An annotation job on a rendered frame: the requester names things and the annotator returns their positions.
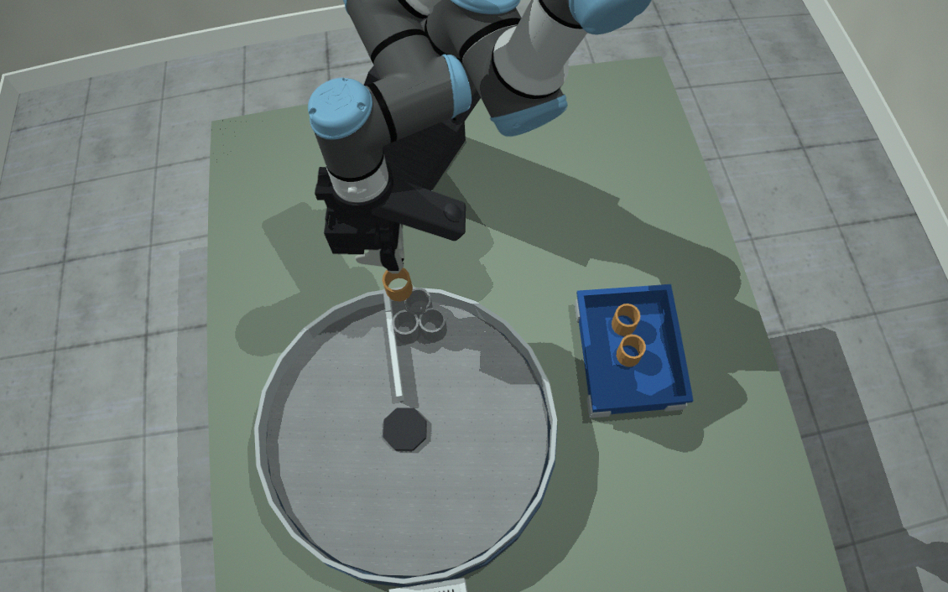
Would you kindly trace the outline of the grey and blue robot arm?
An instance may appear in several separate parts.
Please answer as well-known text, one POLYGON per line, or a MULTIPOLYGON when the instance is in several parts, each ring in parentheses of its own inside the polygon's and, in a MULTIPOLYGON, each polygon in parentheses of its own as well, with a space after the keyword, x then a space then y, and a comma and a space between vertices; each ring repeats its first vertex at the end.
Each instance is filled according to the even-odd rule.
MULTIPOLYGON (((531 0, 523 17, 520 0, 344 3, 380 81, 322 83, 308 112, 334 191, 359 203, 387 186, 384 145, 467 111, 475 92, 506 137, 559 117, 583 37, 622 28, 651 0, 531 0)), ((372 214, 451 241, 466 232, 465 203, 402 179, 372 214)))

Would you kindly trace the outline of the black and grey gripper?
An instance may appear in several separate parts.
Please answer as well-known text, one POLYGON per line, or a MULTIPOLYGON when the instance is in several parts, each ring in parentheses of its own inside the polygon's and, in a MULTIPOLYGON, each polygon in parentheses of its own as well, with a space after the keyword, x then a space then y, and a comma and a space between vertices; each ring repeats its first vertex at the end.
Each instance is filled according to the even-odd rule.
POLYGON ((357 203, 342 199, 334 191, 326 167, 318 167, 314 195, 317 201, 326 203, 324 233, 333 254, 358 254, 355 258, 361 264, 399 273, 404 267, 403 225, 372 215, 372 210, 382 205, 393 190, 392 171, 387 162, 386 165, 387 186, 373 200, 357 203))

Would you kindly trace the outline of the blue rectangular crate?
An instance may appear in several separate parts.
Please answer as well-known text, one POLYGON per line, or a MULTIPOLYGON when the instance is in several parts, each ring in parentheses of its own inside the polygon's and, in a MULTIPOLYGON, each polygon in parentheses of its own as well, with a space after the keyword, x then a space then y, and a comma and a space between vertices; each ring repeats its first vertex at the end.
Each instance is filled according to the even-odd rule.
POLYGON ((575 315, 581 332, 589 418, 684 410, 693 402, 670 284, 579 290, 577 299, 575 315), (626 336, 615 334, 612 327, 616 309, 622 304, 638 308, 640 320, 633 335, 645 342, 643 357, 631 367, 617 360, 617 348, 626 336))

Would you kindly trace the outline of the bronze bushing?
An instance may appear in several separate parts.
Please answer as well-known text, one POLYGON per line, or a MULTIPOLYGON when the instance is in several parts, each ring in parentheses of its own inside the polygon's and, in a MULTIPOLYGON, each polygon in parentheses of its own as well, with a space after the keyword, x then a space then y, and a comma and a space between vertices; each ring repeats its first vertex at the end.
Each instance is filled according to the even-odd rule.
POLYGON ((405 268, 401 268, 401 272, 399 273, 389 273, 388 270, 386 270, 386 272, 384 272, 384 275, 383 275, 383 286, 384 286, 384 291, 386 291, 387 293, 387 296, 391 299, 394 299, 394 301, 399 301, 399 302, 404 301, 404 299, 407 299, 408 297, 410 297, 413 291, 413 286, 410 280, 410 273, 407 272, 405 268), (407 284, 405 284, 404 288, 401 288, 399 290, 392 290, 391 288, 388 288, 388 285, 393 280, 397 280, 397 278, 403 278, 404 280, 408 281, 407 284))
POLYGON ((639 320, 640 312, 637 307, 635 307, 633 304, 622 304, 617 308, 613 316, 612 327, 615 334, 621 336, 631 335, 635 331, 639 320), (622 321, 618 318, 620 315, 630 316, 630 319, 634 322, 634 324, 626 325, 622 323, 622 321))
POLYGON ((641 356, 645 352, 645 343, 644 340, 639 338, 638 335, 626 335, 626 338, 622 339, 617 349, 617 360, 622 363, 624 366, 636 366, 641 360, 641 356), (638 351, 638 356, 629 356, 626 355, 626 351, 623 350, 623 346, 632 346, 638 351))

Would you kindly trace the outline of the grey metal sleeve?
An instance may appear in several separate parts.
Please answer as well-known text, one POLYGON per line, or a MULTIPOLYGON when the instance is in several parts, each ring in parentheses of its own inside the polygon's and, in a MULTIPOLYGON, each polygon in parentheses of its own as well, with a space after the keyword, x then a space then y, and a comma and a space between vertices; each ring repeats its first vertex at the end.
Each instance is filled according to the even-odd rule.
POLYGON ((429 293, 427 293, 427 290, 425 290, 425 289, 422 289, 422 288, 415 288, 415 289, 413 289, 413 291, 412 291, 410 297, 408 297, 407 299, 405 299, 405 308, 407 308, 407 310, 411 310, 411 311, 415 312, 417 316, 420 316, 421 312, 423 312, 423 311, 426 310, 427 308, 433 308, 432 301, 431 301, 431 295, 430 295, 429 293), (419 309, 419 310, 415 310, 415 309, 413 309, 413 308, 410 308, 411 305, 414 304, 414 303, 417 302, 417 301, 425 301, 425 302, 427 302, 427 306, 425 306, 423 309, 419 309))
POLYGON ((419 316, 419 327, 421 334, 428 342, 440 342, 442 338, 445 338, 446 335, 446 322, 445 315, 442 314, 440 308, 427 308, 421 312, 419 316), (440 320, 442 323, 441 327, 438 329, 430 330, 425 328, 425 324, 429 320, 440 320))
POLYGON ((419 340, 421 335, 421 330, 419 327, 419 316, 411 310, 401 310, 393 316, 393 329, 396 335, 397 340, 404 344, 411 344, 419 340), (405 322, 415 323, 414 329, 409 332, 401 332, 397 330, 399 326, 405 322))

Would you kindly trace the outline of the grey round turntable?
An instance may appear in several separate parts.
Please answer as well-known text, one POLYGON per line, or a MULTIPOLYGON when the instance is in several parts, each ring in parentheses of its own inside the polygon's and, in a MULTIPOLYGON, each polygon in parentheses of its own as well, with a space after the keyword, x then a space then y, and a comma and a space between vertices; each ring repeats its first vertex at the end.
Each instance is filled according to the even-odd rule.
POLYGON ((403 587, 388 592, 467 592, 462 576, 543 504, 557 417, 543 367, 507 320, 423 289, 445 315, 440 342, 399 342, 405 303, 384 290, 300 331, 260 394, 256 469, 291 537, 326 566, 403 587))

